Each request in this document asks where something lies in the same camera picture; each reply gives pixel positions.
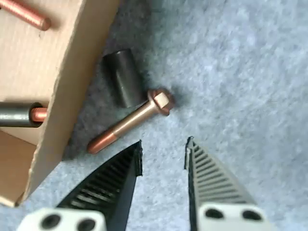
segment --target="bolt head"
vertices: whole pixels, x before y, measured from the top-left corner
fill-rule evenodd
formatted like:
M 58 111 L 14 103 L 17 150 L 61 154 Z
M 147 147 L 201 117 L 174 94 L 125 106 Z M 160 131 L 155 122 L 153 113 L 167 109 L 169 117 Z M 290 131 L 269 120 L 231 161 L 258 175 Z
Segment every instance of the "bolt head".
M 159 113 L 168 116 L 170 110 L 174 107 L 174 99 L 171 93 L 164 88 L 149 90 L 149 101 L 154 103 Z

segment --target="copper pin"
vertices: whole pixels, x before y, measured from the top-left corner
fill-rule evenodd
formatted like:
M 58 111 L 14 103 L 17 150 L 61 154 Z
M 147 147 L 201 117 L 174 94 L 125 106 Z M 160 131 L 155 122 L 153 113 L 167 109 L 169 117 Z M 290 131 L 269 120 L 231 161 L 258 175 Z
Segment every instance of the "copper pin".
M 14 14 L 40 30 L 48 30 L 51 27 L 51 20 L 49 18 L 14 0 L 0 0 L 0 8 Z
M 157 89 L 148 91 L 149 101 L 129 114 L 120 122 L 103 132 L 100 136 L 91 140 L 88 144 L 88 152 L 98 153 L 101 149 L 115 142 L 132 128 L 144 122 L 154 114 L 163 114 L 168 116 L 174 106 L 172 95 L 166 89 Z
M 34 122 L 44 122 L 47 116 L 46 107 L 36 107 L 31 110 L 31 119 Z

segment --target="gray carpet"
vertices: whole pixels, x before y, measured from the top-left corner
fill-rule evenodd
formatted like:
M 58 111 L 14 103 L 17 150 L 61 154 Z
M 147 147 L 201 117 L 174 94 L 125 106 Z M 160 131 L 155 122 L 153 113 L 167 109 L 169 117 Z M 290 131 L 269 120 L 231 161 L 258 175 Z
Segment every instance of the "gray carpet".
M 187 231 L 183 163 L 191 135 L 231 169 L 280 230 L 308 230 L 307 9 L 305 0 L 127 0 L 105 53 L 131 47 L 145 85 L 169 88 L 176 108 L 98 155 L 86 154 L 91 138 L 131 110 L 115 106 L 98 65 L 66 161 L 19 208 L 0 208 L 1 230 L 55 206 L 101 163 L 142 139 L 143 177 L 127 230 Z

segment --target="cardboard box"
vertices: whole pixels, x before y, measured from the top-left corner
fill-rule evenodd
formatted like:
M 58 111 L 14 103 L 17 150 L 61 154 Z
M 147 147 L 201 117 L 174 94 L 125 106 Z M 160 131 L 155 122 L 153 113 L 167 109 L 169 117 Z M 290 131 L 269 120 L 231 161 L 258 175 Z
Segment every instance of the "cardboard box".
M 0 203 L 17 206 L 61 161 L 119 0 L 23 0 L 40 31 L 0 10 L 0 101 L 40 102 L 40 128 L 0 128 Z

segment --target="screw hole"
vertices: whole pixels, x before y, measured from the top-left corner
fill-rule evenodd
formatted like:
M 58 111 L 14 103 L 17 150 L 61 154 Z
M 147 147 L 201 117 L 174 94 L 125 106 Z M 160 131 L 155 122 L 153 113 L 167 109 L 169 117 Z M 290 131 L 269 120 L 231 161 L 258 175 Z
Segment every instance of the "screw hole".
M 91 231 L 95 227 L 95 221 L 92 219 L 82 220 L 77 227 L 78 231 Z
M 52 214 L 44 218 L 44 220 L 41 223 L 41 226 L 43 229 L 49 230 L 56 227 L 59 224 L 60 220 L 61 217 L 59 215 Z
M 214 219 L 222 219 L 223 218 L 223 214 L 222 212 L 220 212 L 219 210 L 217 209 L 208 209 L 206 212 L 205 212 L 205 215 L 208 217 L 208 218 L 214 218 Z
M 256 213 L 251 210 L 246 210 L 243 212 L 243 218 L 247 220 L 262 220 L 262 217 L 259 213 Z

